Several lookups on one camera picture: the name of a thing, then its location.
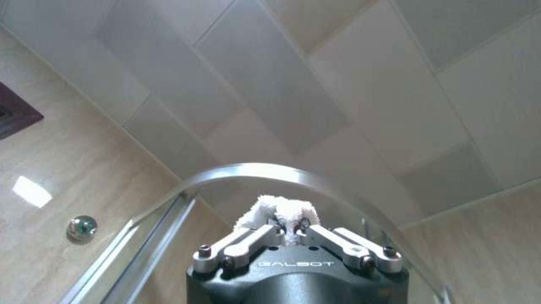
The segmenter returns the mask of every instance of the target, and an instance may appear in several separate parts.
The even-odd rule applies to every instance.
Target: marble wall tile
[[[46,118],[0,141],[0,302],[56,303],[131,216],[178,179],[47,65],[26,49],[12,51],[2,81]],[[51,194],[42,208],[14,192],[20,177]],[[82,214],[99,230],[75,246],[66,226]]]
[[[539,302],[540,198],[533,182],[405,230],[457,304]]]

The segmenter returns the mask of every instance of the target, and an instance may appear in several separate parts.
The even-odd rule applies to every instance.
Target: metal bracket
[[[222,266],[226,271],[231,271],[250,264],[250,256],[263,246],[277,246],[282,244],[285,231],[274,225],[262,225],[245,240],[226,247],[223,251],[225,263]]]
[[[370,250],[370,253],[376,259],[376,266],[382,272],[394,274],[402,271],[402,255],[397,251],[393,252],[393,250],[386,250],[389,247],[381,247],[378,244],[373,243],[346,228],[337,228],[333,231],[345,239]]]
[[[350,243],[342,237],[321,225],[312,225],[305,232],[298,231],[301,242],[305,245],[318,245],[328,248],[336,255],[342,257],[342,262],[358,270],[369,270],[374,266],[374,259],[369,250]]]
[[[201,257],[199,252],[194,252],[193,256],[193,265],[194,271],[202,274],[207,274],[217,270],[218,264],[223,259],[223,250],[225,248],[246,238],[253,230],[249,228],[239,228],[234,232],[231,232],[225,238],[222,238],[213,246],[211,246],[211,255],[209,257]]]

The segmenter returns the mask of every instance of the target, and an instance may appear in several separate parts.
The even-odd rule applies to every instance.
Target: logo
[[[259,267],[330,267],[334,262],[259,262]]]

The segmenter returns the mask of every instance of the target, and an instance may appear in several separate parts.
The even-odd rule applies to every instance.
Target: beige tile
[[[23,47],[0,53],[0,81],[46,116],[0,141],[0,302],[55,303],[178,180]],[[14,193],[19,176],[52,195],[42,208]],[[98,236],[75,246],[66,226],[82,214]]]
[[[457,303],[539,303],[541,182],[405,230]]]
[[[186,270],[193,253],[201,244],[213,244],[230,232],[209,206],[198,203],[135,303],[186,303]]]
[[[306,53],[376,0],[266,0]]]

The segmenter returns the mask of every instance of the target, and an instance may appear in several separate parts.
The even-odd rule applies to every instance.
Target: metal rail
[[[162,207],[162,205],[167,201],[170,201],[170,198],[173,196],[185,194],[185,196],[190,197],[193,196],[190,195],[190,193],[197,193],[199,189],[209,184],[237,179],[263,179],[267,181],[279,181],[286,184],[301,186],[310,189],[316,193],[320,193],[336,202],[344,205],[349,205],[360,210],[366,220],[369,220],[370,224],[373,224],[380,230],[385,231],[385,233],[390,236],[394,244],[404,254],[404,257],[416,267],[420,276],[424,278],[434,294],[438,296],[438,300],[441,302],[445,301],[448,289],[444,283],[440,281],[440,278],[434,275],[430,268],[425,264],[425,261],[418,256],[400,229],[396,227],[394,223],[384,215],[380,209],[372,203],[361,199],[361,197],[352,194],[349,191],[345,191],[341,187],[337,187],[337,185],[334,185],[325,178],[297,168],[270,163],[238,163],[209,169],[207,171],[203,171],[183,180],[179,186],[169,193],[166,199],[155,204],[154,207],[151,207],[149,211],[145,212],[141,216],[134,217],[134,224],[138,224],[159,207]],[[170,238],[171,233],[165,233],[163,237]],[[138,271],[142,274],[149,273],[149,269],[146,269],[145,267],[141,267]],[[145,283],[135,282],[133,279],[123,275],[123,277],[121,277],[119,281],[117,282],[117,286],[126,286],[126,283],[122,282],[123,279],[130,280],[134,286],[141,286]],[[141,289],[127,288],[127,291],[129,290],[139,291]],[[135,299],[137,294],[131,294],[129,298]]]

